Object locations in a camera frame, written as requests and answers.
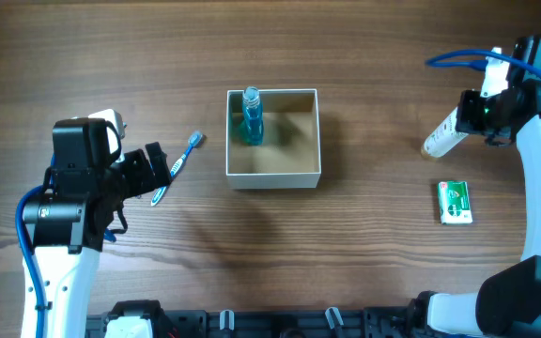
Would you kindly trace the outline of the blue Listerine mouthwash bottle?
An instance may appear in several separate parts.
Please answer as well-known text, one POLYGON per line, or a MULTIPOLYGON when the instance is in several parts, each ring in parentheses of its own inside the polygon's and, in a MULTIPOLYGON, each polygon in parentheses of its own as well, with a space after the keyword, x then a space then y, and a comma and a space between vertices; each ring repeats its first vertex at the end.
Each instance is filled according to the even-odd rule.
POLYGON ((240 137, 249 146, 261 146, 264 138, 263 104, 259 90, 248 86, 242 93, 243 120, 240 137))

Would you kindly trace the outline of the white Pantene tube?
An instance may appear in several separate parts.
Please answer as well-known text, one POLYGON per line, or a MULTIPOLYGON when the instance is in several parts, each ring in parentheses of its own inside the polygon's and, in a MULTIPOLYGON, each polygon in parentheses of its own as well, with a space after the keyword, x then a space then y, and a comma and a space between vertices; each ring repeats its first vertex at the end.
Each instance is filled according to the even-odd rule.
POLYGON ((421 154, 428 159, 438 159, 462 142, 468 133, 456 129, 457 108, 455 108, 439 126, 425 139, 421 154))

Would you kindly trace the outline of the green white soap box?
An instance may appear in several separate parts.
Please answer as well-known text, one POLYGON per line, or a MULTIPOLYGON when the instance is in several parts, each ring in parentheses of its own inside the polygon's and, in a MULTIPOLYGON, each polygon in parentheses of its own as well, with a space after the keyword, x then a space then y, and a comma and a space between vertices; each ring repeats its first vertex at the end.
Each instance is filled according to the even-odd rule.
POLYGON ((471 200, 466 181, 441 181, 437 185, 441 223, 472 223, 471 200))

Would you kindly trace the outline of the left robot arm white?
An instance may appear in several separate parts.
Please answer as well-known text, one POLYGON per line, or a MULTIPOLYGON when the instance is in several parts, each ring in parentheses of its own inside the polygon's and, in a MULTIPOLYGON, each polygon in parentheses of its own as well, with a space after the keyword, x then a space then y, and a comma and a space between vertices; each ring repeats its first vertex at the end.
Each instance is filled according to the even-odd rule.
POLYGON ((82 337, 91 288, 110 224, 127 199, 171 183, 159 143, 124 153, 103 118, 60 120, 53 161, 41 185, 19 202, 15 225, 23 255, 23 337, 82 337))

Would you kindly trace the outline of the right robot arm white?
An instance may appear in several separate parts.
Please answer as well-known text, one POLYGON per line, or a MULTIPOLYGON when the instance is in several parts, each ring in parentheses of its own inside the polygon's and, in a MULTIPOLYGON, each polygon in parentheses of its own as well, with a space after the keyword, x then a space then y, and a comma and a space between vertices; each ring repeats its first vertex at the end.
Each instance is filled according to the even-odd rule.
POLYGON ((481 71, 479 90, 465 90, 443 126, 422 146, 437 159, 462 139, 514 145, 521 158, 526 232, 518 263, 466 294, 425 291, 410 302, 402 331, 424 337, 541 337, 541 35, 518 38, 512 54, 466 49, 426 60, 433 68, 481 71))

